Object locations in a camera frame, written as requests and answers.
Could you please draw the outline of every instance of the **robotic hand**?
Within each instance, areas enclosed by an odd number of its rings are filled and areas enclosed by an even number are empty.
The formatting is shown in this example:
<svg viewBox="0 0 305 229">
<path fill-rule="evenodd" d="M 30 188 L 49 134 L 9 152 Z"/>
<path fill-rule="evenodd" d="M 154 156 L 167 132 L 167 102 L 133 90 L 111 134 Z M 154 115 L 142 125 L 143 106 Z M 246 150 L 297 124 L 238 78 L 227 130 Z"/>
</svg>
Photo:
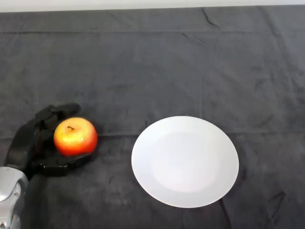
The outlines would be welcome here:
<svg viewBox="0 0 305 229">
<path fill-rule="evenodd" d="M 79 109 L 78 104 L 50 105 L 17 131 L 0 167 L 0 229 L 20 229 L 24 194 L 35 173 L 65 176 L 90 160 L 91 154 L 63 157 L 53 144 L 57 125 Z"/>
</svg>

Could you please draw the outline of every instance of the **white wall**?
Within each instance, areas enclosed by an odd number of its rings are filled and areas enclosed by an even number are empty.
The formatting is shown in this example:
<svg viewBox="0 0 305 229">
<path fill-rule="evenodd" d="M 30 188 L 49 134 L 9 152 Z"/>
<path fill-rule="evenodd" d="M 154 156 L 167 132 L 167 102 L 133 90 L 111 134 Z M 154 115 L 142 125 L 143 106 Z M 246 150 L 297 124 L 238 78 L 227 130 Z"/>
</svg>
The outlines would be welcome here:
<svg viewBox="0 0 305 229">
<path fill-rule="evenodd" d="M 296 4 L 305 0 L 0 0 L 0 12 Z"/>
</svg>

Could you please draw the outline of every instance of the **dark gray cloth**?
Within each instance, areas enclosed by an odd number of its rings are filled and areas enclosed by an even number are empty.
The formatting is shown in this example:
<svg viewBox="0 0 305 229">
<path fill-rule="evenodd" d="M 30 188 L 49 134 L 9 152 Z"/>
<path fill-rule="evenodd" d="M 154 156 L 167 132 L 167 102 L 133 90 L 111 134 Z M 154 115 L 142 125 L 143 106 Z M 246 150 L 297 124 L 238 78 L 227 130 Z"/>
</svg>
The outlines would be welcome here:
<svg viewBox="0 0 305 229">
<path fill-rule="evenodd" d="M 31 181 L 22 229 L 303 229 L 305 7 L 0 14 L 0 161 L 20 125 L 79 102 L 98 156 Z M 232 190 L 181 209 L 137 183 L 131 152 L 153 122 L 203 118 L 236 146 Z"/>
</svg>

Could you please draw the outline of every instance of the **red apple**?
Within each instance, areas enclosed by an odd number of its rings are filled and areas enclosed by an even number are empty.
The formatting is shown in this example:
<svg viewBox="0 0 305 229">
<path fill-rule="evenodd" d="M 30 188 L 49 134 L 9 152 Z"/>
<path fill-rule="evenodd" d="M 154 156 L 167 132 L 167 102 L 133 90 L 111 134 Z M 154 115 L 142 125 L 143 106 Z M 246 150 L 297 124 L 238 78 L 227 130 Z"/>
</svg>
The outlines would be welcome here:
<svg viewBox="0 0 305 229">
<path fill-rule="evenodd" d="M 57 126 L 54 144 L 64 156 L 92 153 L 97 145 L 97 133 L 88 120 L 69 118 Z"/>
</svg>

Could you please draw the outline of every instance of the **plate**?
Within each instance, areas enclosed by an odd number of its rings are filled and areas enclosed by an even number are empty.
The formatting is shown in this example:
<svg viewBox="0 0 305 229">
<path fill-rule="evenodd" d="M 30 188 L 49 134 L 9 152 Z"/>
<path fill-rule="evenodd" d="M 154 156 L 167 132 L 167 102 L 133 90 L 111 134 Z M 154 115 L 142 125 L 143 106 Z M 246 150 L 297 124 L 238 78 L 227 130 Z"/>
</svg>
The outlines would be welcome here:
<svg viewBox="0 0 305 229">
<path fill-rule="evenodd" d="M 175 116 L 146 128 L 132 150 L 132 169 L 142 188 L 158 201 L 196 208 L 222 198 L 238 174 L 229 137 L 195 117 Z"/>
</svg>

